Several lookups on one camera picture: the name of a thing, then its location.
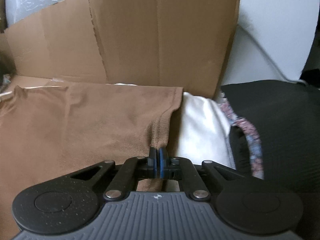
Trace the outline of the black textured cushion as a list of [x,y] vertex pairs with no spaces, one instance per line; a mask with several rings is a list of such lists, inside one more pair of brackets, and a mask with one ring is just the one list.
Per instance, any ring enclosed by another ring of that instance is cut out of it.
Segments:
[[232,113],[259,135],[265,180],[300,196],[304,212],[296,234],[319,239],[319,90],[264,80],[222,91]]

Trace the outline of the white patterned bed sheet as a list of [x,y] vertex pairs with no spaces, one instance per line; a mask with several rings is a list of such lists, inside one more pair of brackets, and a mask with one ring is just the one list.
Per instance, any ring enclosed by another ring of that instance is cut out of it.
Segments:
[[230,130],[229,121],[214,100],[184,92],[180,108],[170,119],[168,155],[187,158],[196,165],[212,160],[235,168]]

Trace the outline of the brown cat print t-shirt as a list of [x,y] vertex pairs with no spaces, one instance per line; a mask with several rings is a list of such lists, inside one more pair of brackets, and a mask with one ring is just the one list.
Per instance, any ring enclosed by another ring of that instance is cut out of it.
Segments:
[[15,87],[1,97],[1,239],[18,228],[15,196],[106,159],[123,163],[168,143],[181,87],[92,83]]

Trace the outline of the flattened brown cardboard box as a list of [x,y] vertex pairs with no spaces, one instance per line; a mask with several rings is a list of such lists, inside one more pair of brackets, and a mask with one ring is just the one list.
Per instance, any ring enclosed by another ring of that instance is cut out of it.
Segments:
[[71,82],[183,87],[211,98],[240,0],[64,0],[1,33],[17,74]]

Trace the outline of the floral patterned fabric strip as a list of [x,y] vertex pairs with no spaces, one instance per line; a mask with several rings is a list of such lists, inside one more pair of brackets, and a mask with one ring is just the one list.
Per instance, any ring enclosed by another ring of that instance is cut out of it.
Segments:
[[256,178],[264,179],[263,150],[256,127],[233,110],[227,98],[222,98],[219,107],[231,125],[229,135],[236,169]]

